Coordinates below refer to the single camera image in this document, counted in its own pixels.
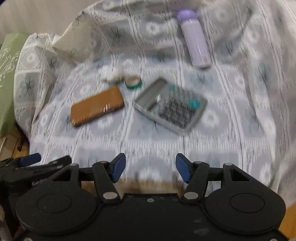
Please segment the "green embroidered pillow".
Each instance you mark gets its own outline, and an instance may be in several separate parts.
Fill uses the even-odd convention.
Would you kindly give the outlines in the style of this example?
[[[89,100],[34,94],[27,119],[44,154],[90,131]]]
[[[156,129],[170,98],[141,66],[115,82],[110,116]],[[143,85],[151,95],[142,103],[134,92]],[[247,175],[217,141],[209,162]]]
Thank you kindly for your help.
[[[20,52],[28,37],[26,34],[10,33],[1,46],[1,138],[11,133],[15,127],[14,76]]]

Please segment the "white and grey lace cloth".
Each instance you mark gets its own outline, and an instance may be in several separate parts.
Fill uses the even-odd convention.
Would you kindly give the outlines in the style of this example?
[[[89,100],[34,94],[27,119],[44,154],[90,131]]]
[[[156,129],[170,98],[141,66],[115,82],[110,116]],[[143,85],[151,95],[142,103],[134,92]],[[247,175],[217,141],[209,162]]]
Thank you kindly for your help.
[[[176,154],[233,163],[295,202],[295,1],[98,1],[32,34],[16,122],[42,164],[124,153],[123,179],[180,183]]]

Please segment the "white plush keychain toy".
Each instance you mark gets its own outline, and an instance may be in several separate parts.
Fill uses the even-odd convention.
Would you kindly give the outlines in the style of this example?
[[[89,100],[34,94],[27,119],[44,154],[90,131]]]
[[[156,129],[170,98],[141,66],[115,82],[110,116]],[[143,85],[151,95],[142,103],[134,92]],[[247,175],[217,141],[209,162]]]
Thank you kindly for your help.
[[[108,83],[118,83],[121,82],[125,77],[123,71],[118,68],[107,68],[103,71],[102,79]]]

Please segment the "green tape roll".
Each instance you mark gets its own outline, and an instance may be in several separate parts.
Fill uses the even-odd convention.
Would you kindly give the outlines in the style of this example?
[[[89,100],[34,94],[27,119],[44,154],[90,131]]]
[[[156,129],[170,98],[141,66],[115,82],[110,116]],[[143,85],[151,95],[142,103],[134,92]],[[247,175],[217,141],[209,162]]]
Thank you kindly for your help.
[[[140,77],[132,76],[125,80],[125,85],[128,89],[137,89],[142,86],[142,80]]]

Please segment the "purple thermos bottle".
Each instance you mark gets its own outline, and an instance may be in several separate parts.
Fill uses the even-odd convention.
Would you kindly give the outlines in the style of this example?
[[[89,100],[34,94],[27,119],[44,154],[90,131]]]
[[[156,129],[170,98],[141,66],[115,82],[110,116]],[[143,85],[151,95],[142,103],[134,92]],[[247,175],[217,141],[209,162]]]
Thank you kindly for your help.
[[[177,14],[192,65],[198,68],[211,66],[211,58],[198,15],[191,9],[182,9]]]

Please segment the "grey desk calculator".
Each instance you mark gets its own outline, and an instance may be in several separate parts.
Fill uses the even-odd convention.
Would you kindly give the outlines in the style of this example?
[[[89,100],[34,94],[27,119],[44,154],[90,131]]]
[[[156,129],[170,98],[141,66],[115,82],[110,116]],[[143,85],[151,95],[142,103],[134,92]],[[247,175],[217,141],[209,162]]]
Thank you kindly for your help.
[[[165,128],[185,135],[198,123],[207,103],[203,95],[158,78],[134,100],[133,107]]]

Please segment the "brown leather wallet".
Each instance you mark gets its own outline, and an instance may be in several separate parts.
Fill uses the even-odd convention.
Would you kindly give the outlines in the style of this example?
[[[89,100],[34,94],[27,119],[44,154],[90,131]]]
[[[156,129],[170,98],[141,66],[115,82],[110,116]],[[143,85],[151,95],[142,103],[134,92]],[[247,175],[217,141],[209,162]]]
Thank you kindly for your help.
[[[123,97],[117,86],[113,86],[94,96],[71,106],[70,120],[74,127],[89,123],[105,114],[124,107]]]

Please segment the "woven basket with floral lining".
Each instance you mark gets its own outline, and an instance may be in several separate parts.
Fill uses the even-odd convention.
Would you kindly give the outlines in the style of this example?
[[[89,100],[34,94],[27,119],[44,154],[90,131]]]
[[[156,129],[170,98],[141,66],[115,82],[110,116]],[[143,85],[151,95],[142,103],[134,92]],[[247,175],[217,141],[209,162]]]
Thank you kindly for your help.
[[[187,188],[187,184],[180,180],[170,182],[154,182],[151,180],[119,180],[114,184],[120,197],[123,197],[124,193],[132,194],[161,194],[161,193],[177,193],[178,196],[184,193]]]

